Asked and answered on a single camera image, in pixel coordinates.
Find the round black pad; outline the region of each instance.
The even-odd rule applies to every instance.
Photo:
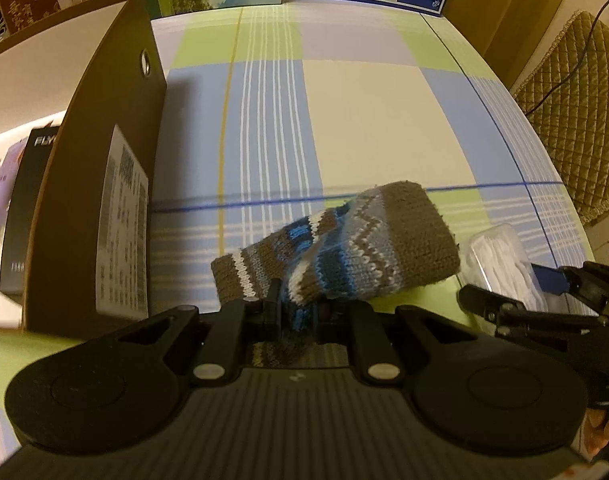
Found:
[[[55,452],[98,453],[162,428],[180,400],[178,378],[151,346],[85,344],[18,373],[5,396],[21,440]]]
[[[448,345],[421,371],[413,399],[425,420],[459,446],[485,454],[568,445],[587,404],[581,378],[542,354],[489,343],[505,348],[476,356],[465,349],[470,343]]]

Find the clear plastic container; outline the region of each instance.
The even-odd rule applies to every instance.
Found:
[[[547,312],[525,248],[509,224],[473,235],[461,245],[460,260],[465,283],[519,300],[528,310]]]

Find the yellow line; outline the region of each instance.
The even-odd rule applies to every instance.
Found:
[[[226,114],[229,105],[229,91],[231,89],[231,78],[233,75],[233,63],[235,62],[235,53],[238,50],[238,37],[240,36],[240,23],[242,23],[242,11],[238,16],[238,25],[235,28],[235,38],[233,39],[233,50],[231,53],[231,61],[229,62],[229,73],[226,77],[226,87],[224,88],[224,106],[222,106],[222,122],[220,127],[220,152],[218,156],[218,253],[220,256],[224,254],[224,133],[226,132]]]

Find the hand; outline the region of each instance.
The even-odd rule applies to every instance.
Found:
[[[594,456],[609,443],[609,420],[606,424],[605,410],[587,410],[584,428],[584,445],[587,453]]]

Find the knitted sock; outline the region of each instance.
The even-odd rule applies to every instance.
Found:
[[[283,303],[294,330],[307,325],[310,306],[320,298],[369,300],[459,270],[454,237],[419,184],[369,189],[348,206],[284,277]]]
[[[287,267],[338,225],[349,204],[300,218],[247,248],[216,258],[211,270],[220,304],[238,298],[264,298],[270,280],[284,279]]]
[[[394,182],[299,219],[213,261],[220,303],[262,298],[282,278],[292,327],[316,300],[368,300],[439,282],[459,270],[454,237],[419,184]]]

